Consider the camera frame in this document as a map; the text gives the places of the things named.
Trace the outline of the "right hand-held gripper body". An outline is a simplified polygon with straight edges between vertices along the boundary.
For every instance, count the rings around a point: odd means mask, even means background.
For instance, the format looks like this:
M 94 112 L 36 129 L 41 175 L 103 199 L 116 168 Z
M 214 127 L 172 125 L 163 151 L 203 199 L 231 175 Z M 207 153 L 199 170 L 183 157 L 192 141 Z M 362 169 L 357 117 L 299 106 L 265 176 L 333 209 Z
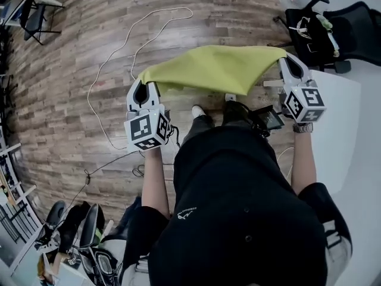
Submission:
M 297 123 L 317 122 L 326 111 L 314 79 L 306 82 L 287 82 L 282 79 L 283 92 L 280 94 L 281 113 Z

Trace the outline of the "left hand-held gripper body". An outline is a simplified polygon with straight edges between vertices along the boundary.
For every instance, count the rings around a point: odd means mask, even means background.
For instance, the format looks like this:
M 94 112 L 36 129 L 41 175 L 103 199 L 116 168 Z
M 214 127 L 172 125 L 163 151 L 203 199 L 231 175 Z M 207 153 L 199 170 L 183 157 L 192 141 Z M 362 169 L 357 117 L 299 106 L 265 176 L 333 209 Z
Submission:
M 130 153 L 164 145 L 169 129 L 164 105 L 128 111 L 124 128 L 128 140 L 127 150 Z

